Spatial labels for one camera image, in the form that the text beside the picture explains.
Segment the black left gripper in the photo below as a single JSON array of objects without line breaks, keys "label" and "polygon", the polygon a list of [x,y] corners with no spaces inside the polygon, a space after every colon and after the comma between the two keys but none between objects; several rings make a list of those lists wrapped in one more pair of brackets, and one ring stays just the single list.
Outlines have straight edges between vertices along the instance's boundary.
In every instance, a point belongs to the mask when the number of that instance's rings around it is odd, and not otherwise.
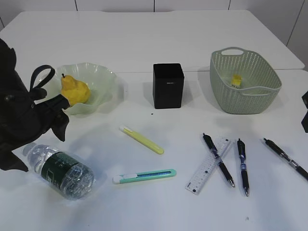
[{"label": "black left gripper", "polygon": [[65,141],[69,117],[64,112],[55,116],[55,111],[69,108],[69,101],[59,94],[41,103],[34,103],[46,94],[46,90],[41,88],[32,91],[0,89],[1,149],[17,149],[36,140],[49,129],[60,141]]}]

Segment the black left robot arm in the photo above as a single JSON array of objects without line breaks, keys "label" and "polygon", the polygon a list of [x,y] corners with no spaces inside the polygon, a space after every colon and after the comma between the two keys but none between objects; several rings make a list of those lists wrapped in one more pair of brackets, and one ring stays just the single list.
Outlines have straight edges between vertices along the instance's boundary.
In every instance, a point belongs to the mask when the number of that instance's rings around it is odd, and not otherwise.
[{"label": "black left robot arm", "polygon": [[70,104],[59,94],[44,100],[47,91],[43,88],[55,75],[50,65],[37,67],[27,89],[19,77],[16,53],[4,40],[0,42],[0,168],[28,172],[28,167],[13,150],[27,145],[49,129],[65,141],[69,123],[63,112]]}]

